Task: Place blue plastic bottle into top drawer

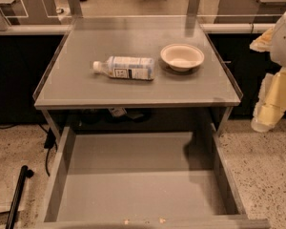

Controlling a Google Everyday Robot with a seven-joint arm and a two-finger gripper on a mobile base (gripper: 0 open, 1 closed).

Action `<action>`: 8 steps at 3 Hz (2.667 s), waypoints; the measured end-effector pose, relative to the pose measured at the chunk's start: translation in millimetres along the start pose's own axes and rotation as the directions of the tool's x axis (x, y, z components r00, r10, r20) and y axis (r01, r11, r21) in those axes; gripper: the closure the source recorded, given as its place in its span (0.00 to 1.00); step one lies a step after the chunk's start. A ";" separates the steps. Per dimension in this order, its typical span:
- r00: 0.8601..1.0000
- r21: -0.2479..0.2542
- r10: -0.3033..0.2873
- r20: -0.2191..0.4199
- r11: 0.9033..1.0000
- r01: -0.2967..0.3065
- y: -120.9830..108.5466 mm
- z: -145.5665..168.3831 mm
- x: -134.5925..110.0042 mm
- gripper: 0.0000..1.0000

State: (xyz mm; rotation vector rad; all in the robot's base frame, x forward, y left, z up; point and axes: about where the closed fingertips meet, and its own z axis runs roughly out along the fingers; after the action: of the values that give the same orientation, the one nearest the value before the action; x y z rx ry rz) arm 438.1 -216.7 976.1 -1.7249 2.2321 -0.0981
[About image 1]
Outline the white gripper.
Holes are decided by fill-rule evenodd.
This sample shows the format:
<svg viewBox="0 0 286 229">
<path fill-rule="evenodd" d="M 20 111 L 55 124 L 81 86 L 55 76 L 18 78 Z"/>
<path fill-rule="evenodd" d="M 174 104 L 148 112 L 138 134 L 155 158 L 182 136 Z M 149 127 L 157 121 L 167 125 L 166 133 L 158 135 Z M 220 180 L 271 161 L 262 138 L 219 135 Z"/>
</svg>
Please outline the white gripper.
<svg viewBox="0 0 286 229">
<path fill-rule="evenodd" d="M 262 80 L 251 127 L 260 133 L 272 130 L 286 112 L 286 11 L 274 28 L 269 28 L 250 44 L 256 52 L 270 51 L 271 59 L 283 67 L 267 73 Z"/>
</svg>

